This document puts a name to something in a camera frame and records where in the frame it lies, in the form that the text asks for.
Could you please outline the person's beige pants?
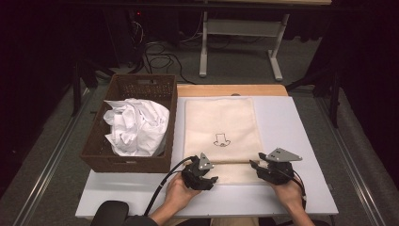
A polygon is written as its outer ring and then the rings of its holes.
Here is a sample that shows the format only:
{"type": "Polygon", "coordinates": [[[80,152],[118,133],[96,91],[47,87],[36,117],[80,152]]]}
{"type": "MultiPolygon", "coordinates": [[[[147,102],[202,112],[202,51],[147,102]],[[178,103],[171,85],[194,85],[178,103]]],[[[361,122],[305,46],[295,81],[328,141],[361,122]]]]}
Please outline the person's beige pants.
{"type": "Polygon", "coordinates": [[[259,226],[257,218],[173,218],[164,226],[259,226]]]}

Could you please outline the beige mesh laundry bag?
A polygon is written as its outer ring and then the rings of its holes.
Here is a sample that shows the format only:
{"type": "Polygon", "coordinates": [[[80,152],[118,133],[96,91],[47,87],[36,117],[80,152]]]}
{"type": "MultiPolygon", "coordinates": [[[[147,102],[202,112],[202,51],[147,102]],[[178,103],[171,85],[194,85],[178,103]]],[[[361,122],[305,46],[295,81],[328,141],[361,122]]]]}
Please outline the beige mesh laundry bag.
{"type": "Polygon", "coordinates": [[[249,162],[263,151],[250,98],[188,99],[184,107],[184,156],[205,154],[206,173],[220,185],[253,185],[262,180],[249,162]]]}

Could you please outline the brown woven basket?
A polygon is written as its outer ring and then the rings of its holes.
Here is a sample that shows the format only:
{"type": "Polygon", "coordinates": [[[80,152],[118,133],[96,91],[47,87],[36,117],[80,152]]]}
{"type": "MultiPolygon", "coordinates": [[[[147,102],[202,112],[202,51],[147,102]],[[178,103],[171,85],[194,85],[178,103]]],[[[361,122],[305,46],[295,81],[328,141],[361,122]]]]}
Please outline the brown woven basket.
{"type": "Polygon", "coordinates": [[[119,156],[113,153],[105,135],[110,126],[103,116],[111,106],[101,104],[90,129],[80,157],[95,172],[167,173],[171,166],[174,124],[177,110],[177,78],[170,74],[115,74],[110,82],[106,100],[121,101],[127,98],[155,101],[169,110],[168,129],[161,153],[155,156],[119,156]]]}

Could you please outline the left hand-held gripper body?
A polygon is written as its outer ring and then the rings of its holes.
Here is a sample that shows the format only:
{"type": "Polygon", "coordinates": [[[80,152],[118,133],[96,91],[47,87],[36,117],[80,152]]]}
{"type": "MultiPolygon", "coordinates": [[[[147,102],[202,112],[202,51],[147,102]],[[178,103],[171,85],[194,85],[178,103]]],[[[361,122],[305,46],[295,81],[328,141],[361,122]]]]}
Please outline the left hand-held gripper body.
{"type": "Polygon", "coordinates": [[[201,184],[210,184],[206,182],[205,175],[214,167],[207,156],[201,153],[200,156],[191,156],[191,163],[182,171],[184,183],[188,188],[199,190],[201,184]]]}

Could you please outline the white shirt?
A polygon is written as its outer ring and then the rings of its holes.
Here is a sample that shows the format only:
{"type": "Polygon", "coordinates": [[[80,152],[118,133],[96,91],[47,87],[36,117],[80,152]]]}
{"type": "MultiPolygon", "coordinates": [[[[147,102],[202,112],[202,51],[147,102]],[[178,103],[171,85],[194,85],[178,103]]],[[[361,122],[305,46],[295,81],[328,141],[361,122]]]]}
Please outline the white shirt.
{"type": "Polygon", "coordinates": [[[105,137],[113,153],[119,156],[157,156],[162,152],[169,123],[166,107],[135,98],[105,102],[111,107],[104,113],[104,121],[110,126],[110,133],[105,137]]]}

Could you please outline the person's left hand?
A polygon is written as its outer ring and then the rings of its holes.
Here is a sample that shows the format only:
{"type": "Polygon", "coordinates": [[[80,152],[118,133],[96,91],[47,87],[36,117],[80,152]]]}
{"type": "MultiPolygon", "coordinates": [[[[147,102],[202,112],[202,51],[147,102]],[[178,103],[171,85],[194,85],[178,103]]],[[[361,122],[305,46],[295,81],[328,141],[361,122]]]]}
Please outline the person's left hand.
{"type": "Polygon", "coordinates": [[[170,217],[183,210],[191,200],[200,194],[200,190],[188,188],[182,175],[177,173],[168,183],[164,207],[170,217]]]}

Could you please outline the black device with red light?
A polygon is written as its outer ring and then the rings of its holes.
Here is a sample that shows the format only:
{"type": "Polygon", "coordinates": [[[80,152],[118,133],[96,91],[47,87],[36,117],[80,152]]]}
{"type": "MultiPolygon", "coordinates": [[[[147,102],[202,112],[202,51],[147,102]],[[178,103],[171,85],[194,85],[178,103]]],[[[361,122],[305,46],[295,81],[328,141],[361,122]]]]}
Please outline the black device with red light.
{"type": "Polygon", "coordinates": [[[133,20],[138,20],[145,17],[145,12],[142,10],[128,9],[127,13],[128,16],[133,20]]]}

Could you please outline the person's right hand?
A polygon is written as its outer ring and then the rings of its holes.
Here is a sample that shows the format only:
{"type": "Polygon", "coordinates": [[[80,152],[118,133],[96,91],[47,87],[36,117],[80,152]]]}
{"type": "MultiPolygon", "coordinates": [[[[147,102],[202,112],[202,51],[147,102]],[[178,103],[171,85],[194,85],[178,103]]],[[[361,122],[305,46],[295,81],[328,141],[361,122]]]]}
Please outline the person's right hand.
{"type": "Polygon", "coordinates": [[[271,185],[281,205],[289,212],[303,211],[302,190],[296,181],[289,181],[284,185],[271,185]]]}

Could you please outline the black metal stand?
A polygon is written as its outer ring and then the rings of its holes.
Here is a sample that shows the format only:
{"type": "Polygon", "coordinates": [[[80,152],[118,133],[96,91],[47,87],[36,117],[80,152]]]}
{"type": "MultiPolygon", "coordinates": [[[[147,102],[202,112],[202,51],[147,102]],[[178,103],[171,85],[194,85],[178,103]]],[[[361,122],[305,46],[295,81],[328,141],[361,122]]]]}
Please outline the black metal stand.
{"type": "Polygon", "coordinates": [[[77,60],[72,68],[72,87],[73,87],[73,111],[75,116],[81,108],[82,94],[81,82],[84,82],[87,88],[95,89],[98,87],[97,77],[100,76],[106,80],[111,78],[115,72],[101,66],[90,59],[77,60]]]}
{"type": "Polygon", "coordinates": [[[312,94],[314,97],[329,98],[328,116],[335,128],[338,127],[337,113],[339,106],[340,75],[337,71],[328,68],[315,73],[310,73],[303,78],[296,80],[286,86],[291,91],[301,86],[313,85],[312,94]]]}

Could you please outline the white metal desk frame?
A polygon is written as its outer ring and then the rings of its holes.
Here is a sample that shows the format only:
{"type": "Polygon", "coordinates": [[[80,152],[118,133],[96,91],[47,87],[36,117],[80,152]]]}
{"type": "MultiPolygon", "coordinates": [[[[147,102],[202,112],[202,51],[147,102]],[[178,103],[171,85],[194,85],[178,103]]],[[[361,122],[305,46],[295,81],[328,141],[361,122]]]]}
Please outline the white metal desk frame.
{"type": "MultiPolygon", "coordinates": [[[[205,4],[213,3],[249,3],[277,7],[321,7],[330,6],[331,0],[201,0],[205,4]]],[[[277,21],[260,21],[244,19],[209,19],[208,12],[202,13],[202,35],[201,52],[199,60],[199,76],[207,76],[208,63],[208,37],[210,35],[245,36],[258,38],[274,38],[275,44],[272,49],[267,50],[268,59],[272,68],[274,78],[277,81],[283,79],[277,54],[290,18],[289,13],[283,13],[277,21]]]]}

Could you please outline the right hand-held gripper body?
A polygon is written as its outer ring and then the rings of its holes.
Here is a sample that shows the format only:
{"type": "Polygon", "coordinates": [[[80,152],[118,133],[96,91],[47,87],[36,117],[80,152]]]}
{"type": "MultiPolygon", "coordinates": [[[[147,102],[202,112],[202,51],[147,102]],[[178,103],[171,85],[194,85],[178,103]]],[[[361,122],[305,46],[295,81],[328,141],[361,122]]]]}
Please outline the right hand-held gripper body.
{"type": "Polygon", "coordinates": [[[295,177],[292,162],[302,160],[301,156],[282,148],[275,149],[266,158],[270,163],[266,162],[267,166],[263,167],[267,169],[267,173],[261,179],[273,185],[284,185],[292,180],[295,177]]]}

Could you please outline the white flat board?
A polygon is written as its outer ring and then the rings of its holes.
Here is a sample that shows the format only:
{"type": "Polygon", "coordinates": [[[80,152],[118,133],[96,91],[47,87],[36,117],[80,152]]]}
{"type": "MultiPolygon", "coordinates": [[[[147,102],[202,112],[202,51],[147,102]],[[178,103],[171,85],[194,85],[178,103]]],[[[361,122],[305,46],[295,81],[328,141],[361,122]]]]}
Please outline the white flat board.
{"type": "MultiPolygon", "coordinates": [[[[302,157],[293,168],[304,182],[311,215],[336,215],[337,206],[290,97],[253,98],[263,151],[282,148],[302,157]]],[[[127,202],[132,215],[142,215],[163,173],[97,173],[91,171],[77,206],[78,218],[91,218],[105,201],[127,202]]],[[[274,191],[265,182],[252,185],[215,185],[196,196],[179,218],[269,217],[284,215],[274,191]]]]}

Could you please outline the metal floor rail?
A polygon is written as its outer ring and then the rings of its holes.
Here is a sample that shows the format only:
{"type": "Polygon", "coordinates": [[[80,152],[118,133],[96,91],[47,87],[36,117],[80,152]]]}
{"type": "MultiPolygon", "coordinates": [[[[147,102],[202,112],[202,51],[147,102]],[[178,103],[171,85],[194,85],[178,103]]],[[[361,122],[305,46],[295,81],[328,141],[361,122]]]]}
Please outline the metal floor rail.
{"type": "Polygon", "coordinates": [[[44,195],[48,185],[50,184],[54,173],[62,159],[67,142],[70,139],[73,129],[75,128],[83,109],[86,107],[90,99],[92,98],[94,89],[85,89],[82,97],[82,104],[80,105],[77,112],[71,116],[68,121],[66,128],[61,134],[56,147],[54,148],[52,154],[50,155],[46,165],[44,166],[39,178],[36,180],[32,190],[26,199],[23,208],[19,212],[18,216],[15,218],[12,226],[28,226],[30,219],[34,215],[37,206],[40,203],[42,196],[44,195]]]}
{"type": "Polygon", "coordinates": [[[386,222],[384,218],[381,216],[381,213],[378,207],[375,204],[375,200],[372,196],[370,188],[366,185],[361,173],[352,158],[344,140],[339,132],[339,129],[336,128],[333,123],[329,119],[329,113],[327,109],[326,102],[321,98],[315,99],[316,104],[318,105],[319,109],[323,113],[323,118],[327,122],[328,128],[332,133],[335,142],[339,147],[339,153],[347,174],[351,180],[352,186],[354,187],[359,201],[365,211],[369,221],[371,222],[372,226],[386,226],[386,222]]]}

